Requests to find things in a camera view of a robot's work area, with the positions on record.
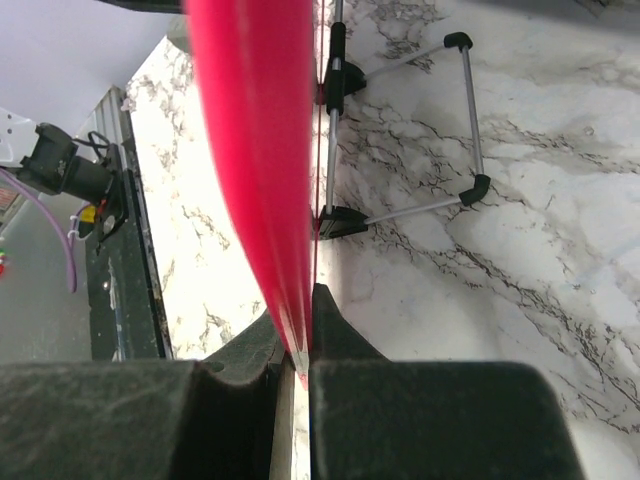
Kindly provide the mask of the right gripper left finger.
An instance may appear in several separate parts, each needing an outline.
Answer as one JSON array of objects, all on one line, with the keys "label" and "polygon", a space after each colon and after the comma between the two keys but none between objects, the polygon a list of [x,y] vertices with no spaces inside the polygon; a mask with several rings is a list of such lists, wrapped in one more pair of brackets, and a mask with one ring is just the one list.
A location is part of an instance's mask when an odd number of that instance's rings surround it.
[{"label": "right gripper left finger", "polygon": [[5,479],[265,479],[282,347],[262,315],[210,357],[6,365]]}]

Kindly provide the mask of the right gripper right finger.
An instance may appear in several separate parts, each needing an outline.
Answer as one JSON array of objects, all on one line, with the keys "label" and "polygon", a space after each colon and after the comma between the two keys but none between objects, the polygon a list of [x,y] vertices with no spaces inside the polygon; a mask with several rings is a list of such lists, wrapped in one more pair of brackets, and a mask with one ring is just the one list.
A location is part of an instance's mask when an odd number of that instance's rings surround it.
[{"label": "right gripper right finger", "polygon": [[394,362],[312,294],[315,479],[580,479],[556,395],[504,361]]}]

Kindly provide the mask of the pink framed whiteboard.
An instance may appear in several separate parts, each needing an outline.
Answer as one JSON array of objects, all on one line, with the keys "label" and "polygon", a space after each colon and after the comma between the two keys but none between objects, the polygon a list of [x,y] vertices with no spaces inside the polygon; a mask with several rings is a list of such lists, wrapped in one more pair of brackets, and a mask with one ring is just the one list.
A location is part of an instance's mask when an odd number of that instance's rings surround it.
[{"label": "pink framed whiteboard", "polygon": [[309,371],[312,112],[308,1],[189,1],[196,80],[229,217],[297,373]]}]

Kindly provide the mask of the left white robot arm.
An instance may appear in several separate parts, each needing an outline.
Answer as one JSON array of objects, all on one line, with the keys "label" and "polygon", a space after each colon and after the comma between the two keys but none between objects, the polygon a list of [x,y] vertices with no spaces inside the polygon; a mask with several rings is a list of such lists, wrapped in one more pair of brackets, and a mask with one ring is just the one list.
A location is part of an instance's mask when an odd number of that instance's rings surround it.
[{"label": "left white robot arm", "polygon": [[100,204],[115,185],[114,152],[97,131],[77,139],[55,125],[1,110],[1,168],[42,193]]}]

